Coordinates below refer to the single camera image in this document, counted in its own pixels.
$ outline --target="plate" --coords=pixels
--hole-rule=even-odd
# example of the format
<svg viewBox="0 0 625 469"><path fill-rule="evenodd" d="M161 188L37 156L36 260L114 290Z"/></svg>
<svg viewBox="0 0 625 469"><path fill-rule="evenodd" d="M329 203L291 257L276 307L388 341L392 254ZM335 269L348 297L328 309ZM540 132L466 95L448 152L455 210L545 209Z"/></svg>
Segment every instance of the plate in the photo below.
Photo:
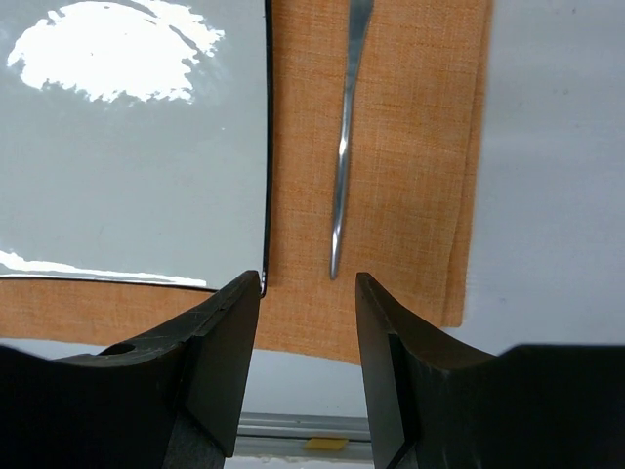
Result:
<svg viewBox="0 0 625 469"><path fill-rule="evenodd" d="M0 277L266 283L264 0L0 4Z"/></svg>

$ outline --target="silverware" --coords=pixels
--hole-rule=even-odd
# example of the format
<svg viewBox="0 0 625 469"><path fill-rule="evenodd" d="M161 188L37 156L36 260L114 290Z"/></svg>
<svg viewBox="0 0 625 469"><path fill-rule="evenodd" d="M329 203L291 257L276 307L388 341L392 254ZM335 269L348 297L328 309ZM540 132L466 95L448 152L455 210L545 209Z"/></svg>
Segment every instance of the silverware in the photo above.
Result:
<svg viewBox="0 0 625 469"><path fill-rule="evenodd" d="M334 215L332 217L332 253L330 258L330 278L335 279L339 271L341 256L341 236L348 198L348 175L350 172L350 129L352 128L352 108L354 106L355 81L358 77L360 57L364 37L373 11L373 0L350 1L350 25L348 35L348 68L343 92L343 122L341 141L336 166L334 186Z"/></svg>

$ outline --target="silver handle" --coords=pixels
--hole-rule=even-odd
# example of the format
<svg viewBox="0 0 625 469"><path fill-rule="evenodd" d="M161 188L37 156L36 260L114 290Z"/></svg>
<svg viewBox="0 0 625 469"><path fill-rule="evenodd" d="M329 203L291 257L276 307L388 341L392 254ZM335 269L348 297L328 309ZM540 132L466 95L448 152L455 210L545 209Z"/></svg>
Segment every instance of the silver handle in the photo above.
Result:
<svg viewBox="0 0 625 469"><path fill-rule="evenodd" d="M352 0L350 3L350 25L348 34L348 67L345 75L343 94L343 121L339 157L336 165L334 186L334 214L332 217L332 252L330 255L330 278L335 279L339 272L341 257L341 236L347 206L350 173L350 130L352 129L352 109L354 107L355 82L360 67L362 46L373 9L372 0Z"/></svg>

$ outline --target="orange fabric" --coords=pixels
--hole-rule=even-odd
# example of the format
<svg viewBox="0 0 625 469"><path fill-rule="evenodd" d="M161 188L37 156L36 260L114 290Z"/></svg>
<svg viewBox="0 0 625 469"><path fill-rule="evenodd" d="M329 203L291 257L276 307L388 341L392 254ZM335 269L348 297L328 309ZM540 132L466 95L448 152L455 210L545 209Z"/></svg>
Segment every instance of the orange fabric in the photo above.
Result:
<svg viewBox="0 0 625 469"><path fill-rule="evenodd" d="M358 361L354 276L458 325L479 154L489 0L377 0L356 85L339 278L330 216L349 1L274 0L274 187L256 346ZM167 287L0 282L0 335L112 343L206 297Z"/></svg>

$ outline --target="orange placemat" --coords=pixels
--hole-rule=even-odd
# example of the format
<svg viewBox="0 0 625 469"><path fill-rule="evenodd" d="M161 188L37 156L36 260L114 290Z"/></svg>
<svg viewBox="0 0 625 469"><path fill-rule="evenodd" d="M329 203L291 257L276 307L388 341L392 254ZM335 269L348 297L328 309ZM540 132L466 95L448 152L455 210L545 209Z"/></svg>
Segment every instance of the orange placemat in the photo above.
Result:
<svg viewBox="0 0 625 469"><path fill-rule="evenodd" d="M437 325L462 319L490 0L377 0L356 88L348 218L328 279L349 1L276 0L270 283L257 347L358 361L354 276ZM206 297L0 282L0 335L107 344Z"/></svg>

